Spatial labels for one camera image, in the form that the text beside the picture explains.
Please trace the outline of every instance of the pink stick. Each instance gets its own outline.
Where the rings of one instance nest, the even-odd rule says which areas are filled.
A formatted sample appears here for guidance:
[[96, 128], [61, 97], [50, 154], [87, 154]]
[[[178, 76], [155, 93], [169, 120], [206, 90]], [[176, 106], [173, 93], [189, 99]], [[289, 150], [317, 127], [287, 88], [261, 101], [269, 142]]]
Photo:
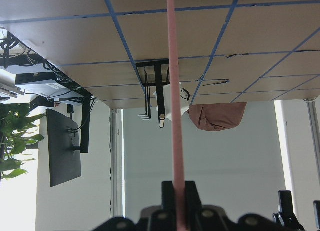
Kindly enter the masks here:
[[173, 186], [175, 190], [176, 227], [178, 231], [187, 230], [185, 169], [180, 110], [180, 84], [178, 67], [178, 42], [175, 13], [175, 0], [166, 0], [168, 16], [170, 84], [172, 107], [172, 150], [173, 150]]

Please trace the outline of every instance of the screw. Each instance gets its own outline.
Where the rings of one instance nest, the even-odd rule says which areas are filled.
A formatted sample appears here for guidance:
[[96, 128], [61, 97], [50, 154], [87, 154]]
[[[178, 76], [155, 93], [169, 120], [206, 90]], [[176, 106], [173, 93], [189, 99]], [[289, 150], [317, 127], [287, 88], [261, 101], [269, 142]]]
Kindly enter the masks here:
[[159, 213], [158, 220], [165, 220], [168, 218], [168, 214], [166, 212]]
[[209, 209], [206, 209], [206, 210], [203, 210], [203, 211], [202, 211], [202, 216], [205, 217], [205, 218], [207, 218], [207, 219], [212, 218], [214, 215], [215, 215], [214, 212], [212, 212], [212, 211], [209, 210]]
[[245, 223], [249, 226], [256, 226], [258, 224], [258, 220], [254, 217], [247, 217]]
[[116, 225], [116, 229], [117, 229], [117, 230], [124, 230], [126, 227], [127, 227], [126, 222], [119, 222], [119, 223]]

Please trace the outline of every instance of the black monitor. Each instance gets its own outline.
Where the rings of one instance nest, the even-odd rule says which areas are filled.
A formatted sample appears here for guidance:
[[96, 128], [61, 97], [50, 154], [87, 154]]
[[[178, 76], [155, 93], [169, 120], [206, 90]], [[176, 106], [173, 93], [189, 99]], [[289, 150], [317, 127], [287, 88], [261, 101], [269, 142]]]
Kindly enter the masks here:
[[46, 110], [50, 186], [81, 177], [79, 133], [76, 122], [52, 109]]

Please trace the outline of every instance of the brown cloth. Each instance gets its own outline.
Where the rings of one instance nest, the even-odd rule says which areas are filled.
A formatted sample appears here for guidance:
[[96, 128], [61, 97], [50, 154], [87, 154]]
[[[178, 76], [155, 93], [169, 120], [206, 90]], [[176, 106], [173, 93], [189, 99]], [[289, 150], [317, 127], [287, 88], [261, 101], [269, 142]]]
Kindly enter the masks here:
[[191, 105], [189, 117], [200, 130], [228, 130], [241, 123], [246, 105], [246, 102]]

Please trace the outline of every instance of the green plant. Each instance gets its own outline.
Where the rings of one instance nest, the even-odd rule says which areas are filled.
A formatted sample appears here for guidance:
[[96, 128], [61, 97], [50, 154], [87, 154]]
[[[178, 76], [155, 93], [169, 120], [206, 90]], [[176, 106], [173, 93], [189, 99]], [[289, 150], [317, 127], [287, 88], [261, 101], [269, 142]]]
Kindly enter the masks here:
[[44, 117], [44, 114], [28, 117], [29, 104], [0, 104], [0, 173], [1, 179], [12, 179], [27, 173], [21, 166], [28, 161], [18, 160], [17, 155], [23, 154], [27, 146], [36, 144], [44, 139], [41, 134], [32, 135], [33, 123]]

